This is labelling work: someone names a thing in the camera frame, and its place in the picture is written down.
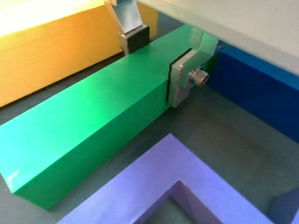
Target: white panel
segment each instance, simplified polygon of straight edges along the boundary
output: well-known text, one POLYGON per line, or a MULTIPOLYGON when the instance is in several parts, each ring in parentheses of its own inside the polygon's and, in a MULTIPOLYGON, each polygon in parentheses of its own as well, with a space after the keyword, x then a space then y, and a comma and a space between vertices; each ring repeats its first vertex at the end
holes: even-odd
POLYGON ((299 75, 298 0, 138 0, 299 75))

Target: blue block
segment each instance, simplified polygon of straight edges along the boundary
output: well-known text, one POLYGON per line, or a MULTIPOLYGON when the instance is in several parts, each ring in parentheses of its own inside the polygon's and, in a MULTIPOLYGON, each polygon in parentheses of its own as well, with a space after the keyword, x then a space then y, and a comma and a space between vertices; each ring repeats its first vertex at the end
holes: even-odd
POLYGON ((210 86, 299 142, 299 77, 235 47, 219 55, 210 86))
POLYGON ((276 198, 268 217, 275 224, 299 223, 299 188, 276 198))

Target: gray floor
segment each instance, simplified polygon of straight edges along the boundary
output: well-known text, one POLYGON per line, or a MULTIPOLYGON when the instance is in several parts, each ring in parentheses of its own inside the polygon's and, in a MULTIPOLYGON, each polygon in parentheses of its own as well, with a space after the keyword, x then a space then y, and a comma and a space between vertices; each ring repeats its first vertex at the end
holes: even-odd
MULTIPOLYGON (((166 16, 160 24, 162 34, 180 25, 166 16)), ((0 123, 120 57, 118 55, 96 64, 3 108, 0 123)), ((163 113, 51 211, 13 196, 0 178, 0 223, 51 224, 59 221, 168 133, 174 133, 263 213, 267 213, 275 197, 299 186, 298 143, 206 86, 191 91, 191 97, 179 108, 170 108, 163 113)), ((148 223, 192 221, 176 204, 167 200, 148 223)))

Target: gray surface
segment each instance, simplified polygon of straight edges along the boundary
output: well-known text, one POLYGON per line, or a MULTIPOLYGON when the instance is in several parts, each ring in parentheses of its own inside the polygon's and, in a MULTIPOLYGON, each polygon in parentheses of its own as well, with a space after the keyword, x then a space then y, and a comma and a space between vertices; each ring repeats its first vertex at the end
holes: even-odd
POLYGON ((183 223, 195 224, 196 222, 188 216, 188 214, 182 210, 178 203, 168 199, 163 205, 156 209, 154 215, 150 217, 146 224, 156 223, 183 223))
MULTIPOLYGON (((162 34, 180 25, 168 17, 163 17, 160 24, 162 34)), ((3 108, 0 122, 12 119, 111 61, 114 59, 3 108)), ((51 224, 59 221, 168 133, 174 133, 264 213, 274 198, 299 186, 298 143, 203 87, 191 91, 191 97, 179 108, 170 108, 163 113, 51 211, 13 196, 0 178, 0 223, 51 224)), ((167 205, 155 213, 151 223, 190 223, 176 205, 172 202, 167 205)))
POLYGON ((138 0, 299 75, 295 0, 138 0))

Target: foam block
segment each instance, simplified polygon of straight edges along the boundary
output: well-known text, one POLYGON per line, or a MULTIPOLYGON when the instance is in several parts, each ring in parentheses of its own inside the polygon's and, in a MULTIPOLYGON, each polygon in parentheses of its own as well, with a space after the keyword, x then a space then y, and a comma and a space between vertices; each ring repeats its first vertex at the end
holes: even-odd
POLYGON ((168 197, 196 223, 272 223, 168 135, 59 224, 144 223, 168 197))
POLYGON ((167 110, 168 67, 191 48, 184 26, 0 127, 0 172, 49 209, 167 110))

